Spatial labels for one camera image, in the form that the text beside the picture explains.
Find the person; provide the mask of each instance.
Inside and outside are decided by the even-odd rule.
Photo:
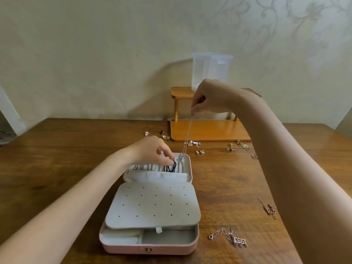
[[[281,219],[303,263],[351,263],[352,199],[303,150],[266,102],[205,79],[191,113],[233,112],[252,138]],[[0,247],[0,263],[60,263],[112,184],[130,165],[172,165],[164,141],[145,137],[108,156]]]

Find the clear plastic container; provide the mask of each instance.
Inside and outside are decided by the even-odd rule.
[[[226,82],[232,58],[231,55],[194,53],[192,90],[196,91],[203,79],[218,79]]]

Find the hand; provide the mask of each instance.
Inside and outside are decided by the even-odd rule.
[[[126,150],[130,152],[132,164],[160,164],[164,166],[174,164],[174,154],[164,140],[156,136],[147,136],[126,147]]]
[[[236,91],[242,90],[217,79],[204,79],[193,96],[191,114],[194,115],[204,110],[215,113],[229,112]]]

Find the open jewelry box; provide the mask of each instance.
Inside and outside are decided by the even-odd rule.
[[[181,168],[180,154],[174,155],[175,172],[159,171],[163,168],[158,165],[125,171],[125,183],[118,188],[99,233],[106,252],[186,255],[195,250],[201,214],[191,161],[184,155]]]

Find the person's left arm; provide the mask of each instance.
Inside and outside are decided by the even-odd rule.
[[[108,156],[3,243],[0,263],[60,263],[103,196],[127,168],[133,164],[173,165],[173,160],[170,148],[156,136]]]

